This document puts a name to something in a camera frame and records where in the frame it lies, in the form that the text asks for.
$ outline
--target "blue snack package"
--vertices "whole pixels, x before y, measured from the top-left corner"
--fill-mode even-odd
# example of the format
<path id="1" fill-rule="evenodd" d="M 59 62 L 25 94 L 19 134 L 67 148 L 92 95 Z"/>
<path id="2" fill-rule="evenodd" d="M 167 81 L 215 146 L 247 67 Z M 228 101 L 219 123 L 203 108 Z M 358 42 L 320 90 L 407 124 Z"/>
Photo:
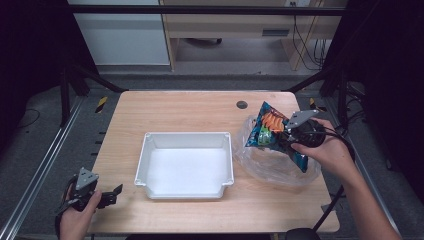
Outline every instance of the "blue snack package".
<path id="1" fill-rule="evenodd" d="M 287 140 L 290 134 L 286 128 L 288 122 L 289 119 L 284 114 L 267 102 L 263 102 L 245 146 L 269 148 L 285 153 L 305 173 L 308 170 L 308 156 L 290 147 L 290 142 Z"/>

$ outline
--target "white panel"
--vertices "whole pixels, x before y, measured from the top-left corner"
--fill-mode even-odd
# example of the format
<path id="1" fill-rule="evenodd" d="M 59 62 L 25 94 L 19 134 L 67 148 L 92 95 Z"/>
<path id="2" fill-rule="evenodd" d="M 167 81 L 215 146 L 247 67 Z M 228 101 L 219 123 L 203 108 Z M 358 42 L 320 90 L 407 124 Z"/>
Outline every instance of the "white panel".
<path id="1" fill-rule="evenodd" d="M 68 0 L 69 4 L 158 5 L 157 0 Z M 75 14 L 96 65 L 169 65 L 159 14 Z"/>

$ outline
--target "clear plastic bag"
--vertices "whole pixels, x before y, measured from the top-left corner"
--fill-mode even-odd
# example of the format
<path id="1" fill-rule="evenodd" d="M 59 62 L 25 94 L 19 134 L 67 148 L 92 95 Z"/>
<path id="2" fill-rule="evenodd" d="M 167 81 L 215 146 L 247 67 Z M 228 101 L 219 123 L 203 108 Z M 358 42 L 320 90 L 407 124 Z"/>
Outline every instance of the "clear plastic bag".
<path id="1" fill-rule="evenodd" d="M 256 116 L 249 116 L 233 138 L 233 157 L 253 177 L 269 183 L 303 186 L 311 183 L 321 173 L 321 165 L 312 158 L 303 173 L 287 154 L 268 148 L 245 147 L 255 125 Z"/>

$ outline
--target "wooden tabletop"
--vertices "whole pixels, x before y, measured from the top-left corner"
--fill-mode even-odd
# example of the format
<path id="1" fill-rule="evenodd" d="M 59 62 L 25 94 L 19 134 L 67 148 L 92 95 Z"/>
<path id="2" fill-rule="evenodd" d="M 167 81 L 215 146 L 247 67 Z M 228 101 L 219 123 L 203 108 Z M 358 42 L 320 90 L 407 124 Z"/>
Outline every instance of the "wooden tabletop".
<path id="1" fill-rule="evenodd" d="M 248 104 L 246 109 L 236 106 Z M 97 188 L 123 184 L 117 203 L 98 210 L 90 233 L 276 233 L 313 227 L 331 199 L 320 174 L 302 187 L 250 176 L 233 161 L 233 186 L 215 200 L 152 200 L 134 184 L 146 132 L 230 132 L 236 135 L 264 101 L 290 117 L 299 110 L 288 92 L 128 91 L 122 93 L 93 172 Z M 332 212 L 319 231 L 339 229 Z"/>

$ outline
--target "white tray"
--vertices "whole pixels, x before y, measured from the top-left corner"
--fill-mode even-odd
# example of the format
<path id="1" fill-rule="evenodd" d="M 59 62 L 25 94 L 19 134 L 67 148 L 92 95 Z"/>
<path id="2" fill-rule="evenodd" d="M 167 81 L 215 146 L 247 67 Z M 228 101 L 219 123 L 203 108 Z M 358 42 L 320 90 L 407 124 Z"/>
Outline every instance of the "white tray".
<path id="1" fill-rule="evenodd" d="M 150 132 L 135 185 L 152 199 L 220 198 L 234 183 L 228 132 Z"/>

